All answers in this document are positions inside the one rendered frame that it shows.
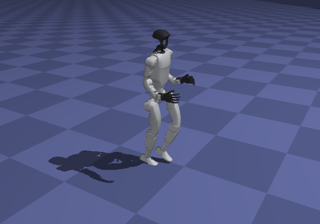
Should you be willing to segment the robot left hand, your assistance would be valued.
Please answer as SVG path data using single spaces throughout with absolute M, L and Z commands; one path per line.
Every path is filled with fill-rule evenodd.
M 189 74 L 186 74 L 185 76 L 183 77 L 177 77 L 176 80 L 180 80 L 181 84 L 183 83 L 191 83 L 193 85 L 195 85 L 195 80 L 193 78 L 193 76 L 189 76 Z

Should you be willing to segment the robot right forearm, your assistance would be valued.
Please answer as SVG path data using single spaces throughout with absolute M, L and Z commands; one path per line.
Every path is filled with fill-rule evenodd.
M 146 80 L 143 80 L 142 83 L 146 91 L 151 94 L 153 99 L 161 100 L 161 95 L 158 94 L 159 92 L 157 92 L 153 85 L 148 85 Z

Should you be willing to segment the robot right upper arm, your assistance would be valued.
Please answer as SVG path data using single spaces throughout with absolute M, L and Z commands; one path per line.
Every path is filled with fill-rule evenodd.
M 145 71 L 143 75 L 143 80 L 146 80 L 148 85 L 152 85 L 152 79 L 150 79 L 150 76 L 152 75 L 153 68 L 157 64 L 157 57 L 150 56 L 145 61 Z

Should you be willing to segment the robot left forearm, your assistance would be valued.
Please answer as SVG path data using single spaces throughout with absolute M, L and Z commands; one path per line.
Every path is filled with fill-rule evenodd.
M 174 76 L 170 75 L 170 73 L 168 76 L 168 81 L 171 82 L 173 85 L 181 83 L 180 80 L 176 80 L 176 78 Z

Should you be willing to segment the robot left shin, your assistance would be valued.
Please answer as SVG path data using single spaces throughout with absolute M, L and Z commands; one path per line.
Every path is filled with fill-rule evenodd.
M 181 129 L 180 129 L 181 130 Z M 178 133 L 180 132 L 180 130 L 179 131 L 177 131 L 177 132 L 172 132 L 172 131 L 170 131 L 170 130 L 168 130 L 167 131 L 167 133 L 166 133 L 166 136 L 165 136 L 165 140 L 164 140 L 164 143 L 163 143 L 163 145 L 162 145 L 162 147 L 161 147 L 161 151 L 163 151 L 163 152 L 165 152 L 165 150 L 167 149 L 167 147 L 174 141 L 174 139 L 176 138 L 176 136 L 178 135 Z M 166 148 L 165 148 L 166 147 Z M 164 149 L 165 148 L 165 149 Z

